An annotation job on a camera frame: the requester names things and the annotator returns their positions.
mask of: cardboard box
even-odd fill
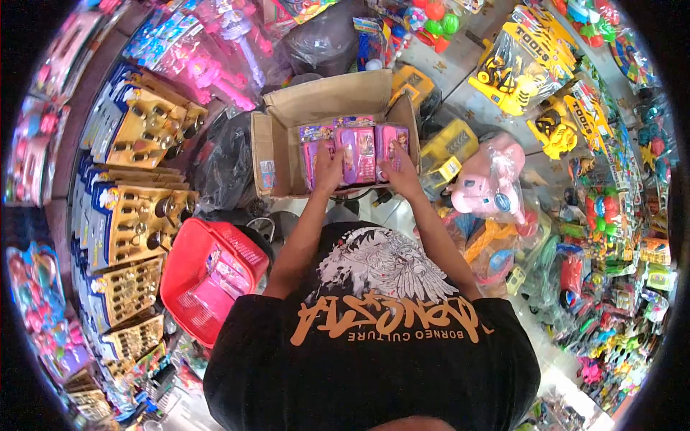
[[[388,70],[339,75],[284,88],[264,96],[266,114],[252,112],[254,180],[259,196],[307,197],[299,156],[299,127],[333,124],[333,118],[372,115],[377,123],[410,130],[410,158],[419,173],[420,140],[412,99],[404,94],[390,109],[393,73]],[[347,192],[388,184],[352,187]]]

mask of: graphic print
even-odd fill
[[[473,343],[479,341],[480,322],[472,304],[444,281],[446,275],[418,244],[399,232],[360,228],[345,234],[320,263],[317,276],[319,287],[297,313],[293,345],[301,345],[315,323],[330,338],[357,327],[357,332],[347,334],[348,341],[463,339],[465,335]],[[447,328],[453,320],[463,330],[457,325]],[[413,328],[415,322],[419,322],[416,330],[396,332]],[[493,332],[484,325],[482,329],[485,334]]]

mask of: yellow toy excavator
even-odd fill
[[[575,134],[578,127],[568,120],[565,103],[556,97],[549,97],[550,108],[534,122],[527,121],[529,129],[542,144],[544,153],[552,160],[560,160],[562,152],[572,150],[578,144]]]

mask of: pink toy wand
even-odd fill
[[[227,94],[238,107],[245,111],[251,111],[256,105],[242,93],[226,83],[244,86],[246,82],[242,78],[234,77],[220,68],[220,63],[202,56],[192,57],[186,60],[187,74],[194,81],[196,88],[194,93],[202,105],[210,102],[210,92],[208,87],[214,85],[219,90]]]
[[[252,70],[252,76],[257,85],[261,88],[266,84],[266,78],[261,68],[254,58],[249,42],[247,42],[245,34],[252,30],[252,23],[249,21],[241,10],[229,10],[223,14],[223,21],[221,22],[221,36],[225,40],[237,42],[242,49],[244,56],[249,63],[249,68]]]

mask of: black t-shirt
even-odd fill
[[[367,430],[436,417],[512,430],[539,387],[503,299],[460,296],[421,247],[371,223],[324,228],[313,270],[285,300],[240,297],[204,377],[228,430]]]

